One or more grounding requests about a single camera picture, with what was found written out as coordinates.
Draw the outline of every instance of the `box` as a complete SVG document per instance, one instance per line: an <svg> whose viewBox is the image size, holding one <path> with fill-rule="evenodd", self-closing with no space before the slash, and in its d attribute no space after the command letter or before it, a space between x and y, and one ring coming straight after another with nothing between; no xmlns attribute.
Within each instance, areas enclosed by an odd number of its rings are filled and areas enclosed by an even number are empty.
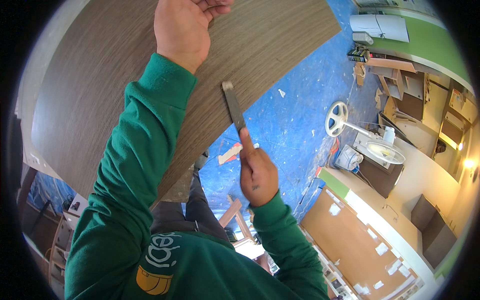
<svg viewBox="0 0 480 300"><path fill-rule="evenodd" d="M350 50L347 53L347 58L351 61L368 62L370 52L368 50Z"/></svg>

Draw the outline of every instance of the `black pants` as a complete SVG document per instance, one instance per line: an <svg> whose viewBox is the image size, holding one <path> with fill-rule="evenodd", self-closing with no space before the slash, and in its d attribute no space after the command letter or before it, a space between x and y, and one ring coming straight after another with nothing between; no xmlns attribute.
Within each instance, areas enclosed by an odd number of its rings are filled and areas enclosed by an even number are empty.
<svg viewBox="0 0 480 300"><path fill-rule="evenodd" d="M227 234L212 210L200 183L198 169L195 168L190 183L190 195L185 216L180 203L160 201L153 209L152 234L172 231L199 231L228 241Z"/></svg>

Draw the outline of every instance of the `printed logo on sweatshirt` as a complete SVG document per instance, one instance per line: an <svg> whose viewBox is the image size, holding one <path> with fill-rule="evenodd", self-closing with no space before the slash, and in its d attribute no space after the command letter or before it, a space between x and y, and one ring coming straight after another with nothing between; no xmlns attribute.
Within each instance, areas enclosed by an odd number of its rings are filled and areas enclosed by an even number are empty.
<svg viewBox="0 0 480 300"><path fill-rule="evenodd" d="M174 237L181 238L181 235L175 232L168 234L158 234L152 236L150 245L148 246L145 260L157 268L169 268L174 266L177 261L169 262L172 256L172 251L179 249L180 246L171 246L174 242ZM145 271L141 265L138 266L137 271L137 285L150 295L162 295L168 292L170 282L173 275L161 275Z"/></svg>

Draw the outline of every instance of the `white fan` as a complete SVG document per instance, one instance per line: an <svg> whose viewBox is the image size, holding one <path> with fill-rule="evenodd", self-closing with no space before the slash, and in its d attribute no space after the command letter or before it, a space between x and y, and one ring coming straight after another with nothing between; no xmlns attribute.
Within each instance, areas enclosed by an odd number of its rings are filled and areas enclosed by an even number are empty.
<svg viewBox="0 0 480 300"><path fill-rule="evenodd" d="M367 149L370 153L379 159L391 164L400 165L405 161L405 156L397 146L393 145L395 139L395 129L385 126L384 136L373 134L368 130L355 126L347 122L348 109L342 101L337 101L329 108L325 119L325 130L327 134L336 137L345 129L345 126L351 127L367 135L371 139L367 142Z"/></svg>

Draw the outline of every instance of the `green sleeve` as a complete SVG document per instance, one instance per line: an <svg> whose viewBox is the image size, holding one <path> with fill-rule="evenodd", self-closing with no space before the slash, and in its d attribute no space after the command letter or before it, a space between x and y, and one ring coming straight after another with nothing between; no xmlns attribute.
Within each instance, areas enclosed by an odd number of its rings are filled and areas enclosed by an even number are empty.
<svg viewBox="0 0 480 300"><path fill-rule="evenodd" d="M65 298L117 298L150 241L149 206L169 166L196 78L153 54L125 88L125 111L107 141L94 192L72 239Z"/></svg>
<svg viewBox="0 0 480 300"><path fill-rule="evenodd" d="M318 254L297 226L280 191L270 202L251 207L253 226L280 270L278 280L302 299L329 299Z"/></svg>

